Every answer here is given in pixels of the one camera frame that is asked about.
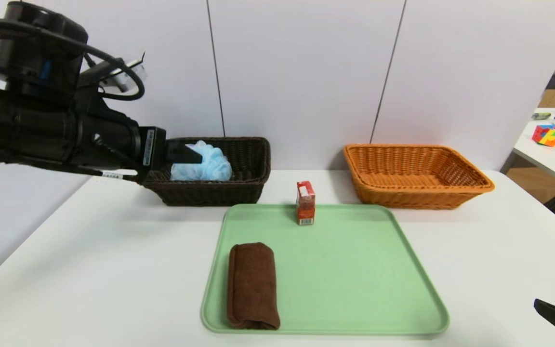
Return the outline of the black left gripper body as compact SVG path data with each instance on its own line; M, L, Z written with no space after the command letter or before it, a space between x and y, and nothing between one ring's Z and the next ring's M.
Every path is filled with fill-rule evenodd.
M141 127L126 116L90 117L90 166L105 170L149 171L164 160L165 130Z

